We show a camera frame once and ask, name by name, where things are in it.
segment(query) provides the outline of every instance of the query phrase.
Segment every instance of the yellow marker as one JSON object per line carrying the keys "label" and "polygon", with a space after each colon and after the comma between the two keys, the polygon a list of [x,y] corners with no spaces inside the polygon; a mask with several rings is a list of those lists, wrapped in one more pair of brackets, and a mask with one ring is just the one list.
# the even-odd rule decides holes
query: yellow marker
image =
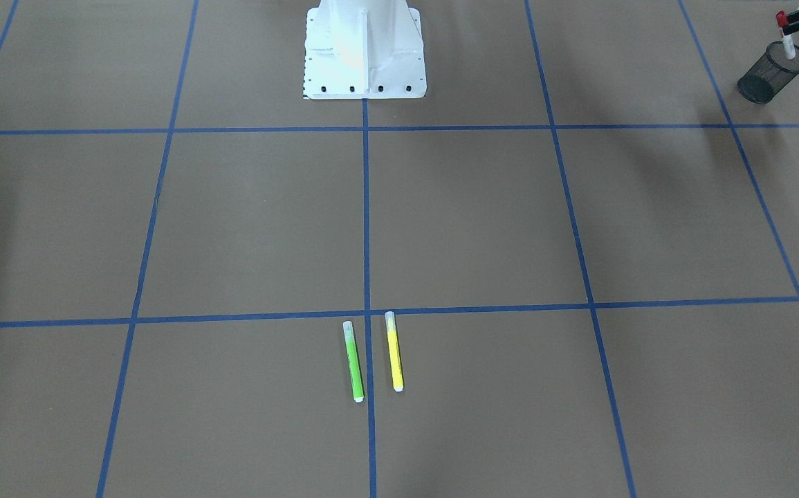
{"label": "yellow marker", "polygon": [[388,311],[384,314],[387,321],[387,347],[390,350],[390,373],[393,375],[393,390],[402,393],[405,381],[402,379],[402,360],[399,359],[399,338],[396,337],[396,314]]}

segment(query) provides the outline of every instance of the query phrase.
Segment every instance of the green marker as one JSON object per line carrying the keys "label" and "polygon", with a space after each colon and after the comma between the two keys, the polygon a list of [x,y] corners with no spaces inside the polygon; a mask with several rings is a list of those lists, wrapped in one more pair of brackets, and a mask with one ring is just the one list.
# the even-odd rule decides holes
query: green marker
{"label": "green marker", "polygon": [[353,400],[361,403],[365,399],[362,391],[362,374],[359,373],[359,355],[356,352],[356,337],[353,335],[353,322],[345,322],[345,344],[347,363],[349,363],[349,382],[353,387]]}

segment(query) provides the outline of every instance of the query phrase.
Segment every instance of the black mesh cup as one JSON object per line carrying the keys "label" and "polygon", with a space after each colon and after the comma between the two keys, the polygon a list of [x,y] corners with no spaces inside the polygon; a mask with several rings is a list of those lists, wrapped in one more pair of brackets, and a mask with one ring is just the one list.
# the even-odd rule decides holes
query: black mesh cup
{"label": "black mesh cup", "polygon": [[750,102],[767,104],[799,75],[799,47],[795,59],[787,59],[783,41],[773,41],[743,78],[737,90]]}

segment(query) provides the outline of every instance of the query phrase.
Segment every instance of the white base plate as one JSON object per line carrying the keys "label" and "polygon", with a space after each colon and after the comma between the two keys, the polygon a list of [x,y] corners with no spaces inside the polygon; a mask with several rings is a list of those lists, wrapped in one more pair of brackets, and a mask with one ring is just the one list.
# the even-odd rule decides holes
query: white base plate
{"label": "white base plate", "polygon": [[[421,13],[409,9],[418,32]],[[307,12],[307,37],[319,8]],[[359,88],[362,75],[332,53],[308,50],[304,60],[304,98],[314,100],[361,98],[422,98],[427,94],[423,53],[397,53],[381,67],[371,68],[371,88]]]}

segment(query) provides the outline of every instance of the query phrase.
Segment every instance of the gray floor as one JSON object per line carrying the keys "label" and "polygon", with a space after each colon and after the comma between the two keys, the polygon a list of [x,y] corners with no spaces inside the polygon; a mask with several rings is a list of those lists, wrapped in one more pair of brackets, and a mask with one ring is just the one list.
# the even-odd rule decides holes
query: gray floor
{"label": "gray floor", "polygon": [[360,103],[315,0],[0,0],[0,497],[799,496],[795,4],[411,4]]}

